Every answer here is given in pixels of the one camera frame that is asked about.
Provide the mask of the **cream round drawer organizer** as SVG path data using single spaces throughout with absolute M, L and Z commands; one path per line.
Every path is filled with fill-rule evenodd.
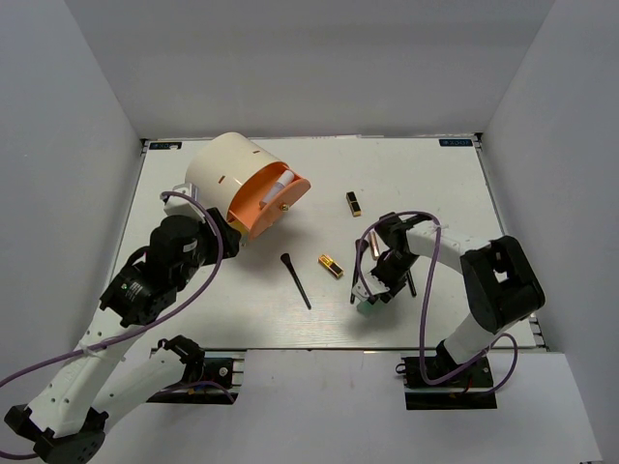
M 264 208 L 260 200 L 285 171 L 294 180 Z M 198 201 L 217 208 L 226 222 L 251 241 L 274 225 L 310 190 L 310 181 L 238 132 L 213 140 L 192 159 L 185 181 L 198 188 Z

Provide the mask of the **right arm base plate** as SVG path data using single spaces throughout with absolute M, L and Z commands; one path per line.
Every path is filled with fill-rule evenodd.
M 404 386 L 408 411 L 495 410 L 494 379 L 487 358 L 482 358 L 457 376 L 431 386 L 421 375 L 418 357 L 406 357 L 396 365 Z

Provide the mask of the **black fan makeup brush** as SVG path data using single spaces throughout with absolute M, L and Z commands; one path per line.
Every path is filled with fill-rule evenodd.
M 417 289 L 413 280 L 413 276 L 410 270 L 407 271 L 406 273 L 406 281 L 411 293 L 412 298 L 416 298 L 417 297 Z

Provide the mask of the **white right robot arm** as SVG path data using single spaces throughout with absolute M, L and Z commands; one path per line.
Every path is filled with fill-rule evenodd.
M 406 274 L 421 257 L 429 259 L 422 320 L 426 323 L 435 268 L 443 265 L 463 279 L 469 313 L 437 348 L 420 360 L 430 386 L 461 384 L 472 363 L 483 357 L 509 328 L 545 305 L 545 292 L 520 244 L 508 235 L 478 239 L 457 233 L 430 213 L 389 213 L 371 231 L 387 246 L 375 266 L 359 273 L 352 291 L 365 305 L 386 304 L 406 284 Z

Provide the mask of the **white lilac cosmetic tube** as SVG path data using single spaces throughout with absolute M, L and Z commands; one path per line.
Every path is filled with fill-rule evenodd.
M 295 174 L 291 170 L 285 170 L 275 183 L 271 186 L 269 191 L 260 200 L 259 205 L 264 208 L 269 204 L 285 187 L 287 187 L 295 178 Z

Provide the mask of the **thin black makeup brush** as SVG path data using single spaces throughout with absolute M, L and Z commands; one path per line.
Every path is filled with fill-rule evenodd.
M 309 299 L 309 297 L 308 297 L 308 295 L 307 295 L 307 293 L 306 293 L 306 291 L 305 291 L 305 289 L 304 289 L 304 287 L 303 287 L 303 285 L 301 283 L 301 280 L 299 279 L 299 277 L 298 277 L 298 275 L 296 273 L 296 270 L 295 270 L 295 268 L 294 268 L 294 266 L 292 264 L 290 255 L 287 252 L 283 253 L 280 256 L 280 261 L 284 264 L 286 269 L 291 274 L 291 277 L 292 277 L 292 279 L 293 279 L 297 289 L 299 290 L 300 295 L 301 295 L 301 297 L 302 297 L 302 299 L 303 299 L 307 309 L 311 310 L 310 299 Z

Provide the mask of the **green white cosmetic tube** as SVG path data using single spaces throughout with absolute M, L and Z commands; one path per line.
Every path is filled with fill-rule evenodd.
M 373 314 L 378 313 L 383 307 L 383 303 L 380 300 L 375 301 L 363 301 L 357 304 L 357 311 L 365 317 L 370 317 Z

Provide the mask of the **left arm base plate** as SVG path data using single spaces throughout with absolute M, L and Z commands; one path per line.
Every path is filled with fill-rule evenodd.
M 245 353 L 206 351 L 202 364 L 183 380 L 151 396 L 148 403 L 232 405 L 244 379 Z

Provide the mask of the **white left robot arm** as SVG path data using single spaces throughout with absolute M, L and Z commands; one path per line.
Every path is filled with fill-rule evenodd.
M 33 445 L 31 458 L 45 463 L 86 463 L 101 447 L 108 412 L 94 406 L 104 383 L 134 341 L 172 317 L 174 305 L 203 266 L 218 268 L 239 252 L 241 234 L 216 208 L 196 216 L 172 215 L 135 250 L 100 297 L 73 351 L 31 366 L 60 363 L 47 387 L 15 405 L 4 422 Z

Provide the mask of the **gold patterned square lipstick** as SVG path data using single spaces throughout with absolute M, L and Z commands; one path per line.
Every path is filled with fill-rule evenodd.
M 322 254 L 318 257 L 318 263 L 327 270 L 331 276 L 340 279 L 344 275 L 342 267 L 330 256 Z

